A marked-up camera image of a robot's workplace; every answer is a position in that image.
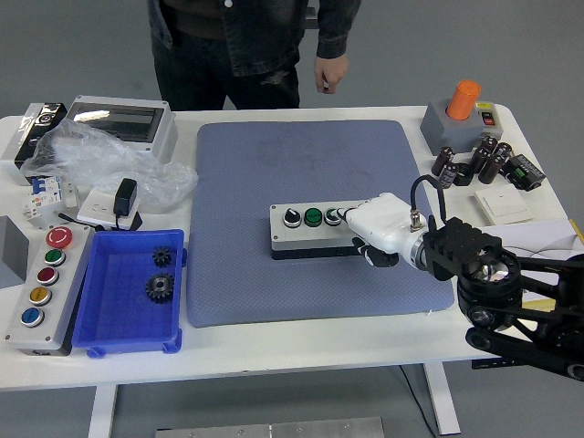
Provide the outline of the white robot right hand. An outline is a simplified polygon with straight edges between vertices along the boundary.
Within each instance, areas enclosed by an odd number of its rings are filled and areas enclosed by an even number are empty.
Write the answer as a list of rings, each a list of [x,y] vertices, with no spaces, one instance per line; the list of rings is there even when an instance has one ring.
[[[355,233],[352,242],[370,265],[391,267],[403,260],[414,268],[426,268],[427,221],[396,195],[382,193],[356,207],[339,208],[337,214]]]

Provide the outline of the person's left hand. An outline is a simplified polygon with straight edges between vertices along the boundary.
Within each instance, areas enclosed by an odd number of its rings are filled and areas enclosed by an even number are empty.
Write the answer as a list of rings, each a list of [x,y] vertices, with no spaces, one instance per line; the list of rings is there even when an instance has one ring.
[[[315,57],[314,75],[317,92],[335,94],[348,69],[349,59],[346,54],[335,58]]]

